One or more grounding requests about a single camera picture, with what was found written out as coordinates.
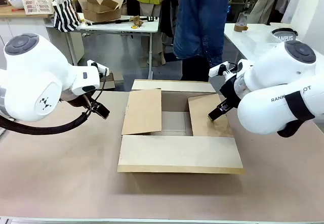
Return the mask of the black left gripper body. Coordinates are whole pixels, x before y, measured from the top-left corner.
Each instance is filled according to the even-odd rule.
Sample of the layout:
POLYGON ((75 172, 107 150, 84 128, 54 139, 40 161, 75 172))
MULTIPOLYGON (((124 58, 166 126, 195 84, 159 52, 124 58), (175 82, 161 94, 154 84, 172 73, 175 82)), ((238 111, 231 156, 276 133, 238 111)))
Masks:
POLYGON ((60 101, 65 101, 73 107, 88 108, 93 100, 92 95, 92 92, 88 92, 80 96, 75 95, 73 92, 62 92, 60 101))

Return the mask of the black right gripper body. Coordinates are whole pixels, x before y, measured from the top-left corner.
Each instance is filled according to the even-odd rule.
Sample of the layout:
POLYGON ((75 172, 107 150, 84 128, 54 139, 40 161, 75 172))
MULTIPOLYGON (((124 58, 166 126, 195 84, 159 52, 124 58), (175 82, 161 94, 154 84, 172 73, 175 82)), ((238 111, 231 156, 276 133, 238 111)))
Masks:
POLYGON ((237 108, 240 103, 240 98, 238 97, 234 89, 235 81, 236 81, 236 75, 228 79, 225 82, 225 84, 220 88, 220 92, 225 98, 222 104, 231 108, 237 108))

